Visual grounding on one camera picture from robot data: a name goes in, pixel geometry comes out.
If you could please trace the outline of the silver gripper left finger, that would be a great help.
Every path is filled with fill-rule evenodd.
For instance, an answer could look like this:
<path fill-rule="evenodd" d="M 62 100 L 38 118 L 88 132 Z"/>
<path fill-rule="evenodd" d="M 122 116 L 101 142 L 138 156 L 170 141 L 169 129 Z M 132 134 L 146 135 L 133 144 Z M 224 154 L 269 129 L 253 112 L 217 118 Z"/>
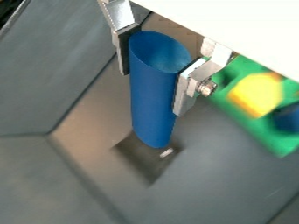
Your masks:
<path fill-rule="evenodd" d="M 128 75 L 128 39 L 132 34 L 141 30 L 141 27 L 134 20 L 128 0 L 97 0 L 97 4 L 110 28 L 118 70 L 122 75 Z"/>

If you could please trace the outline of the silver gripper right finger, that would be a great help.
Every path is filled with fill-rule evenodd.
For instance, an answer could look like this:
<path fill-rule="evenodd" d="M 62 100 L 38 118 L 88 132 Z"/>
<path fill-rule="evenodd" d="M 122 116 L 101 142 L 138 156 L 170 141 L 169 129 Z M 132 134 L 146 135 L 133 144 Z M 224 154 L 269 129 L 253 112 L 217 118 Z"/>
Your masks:
<path fill-rule="evenodd" d="M 233 51 L 224 45 L 204 38 L 197 58 L 180 72 L 172 101 L 172 112 L 181 116 L 193 106 L 196 96 L 210 96 L 217 84 L 210 76 L 232 61 Z"/>

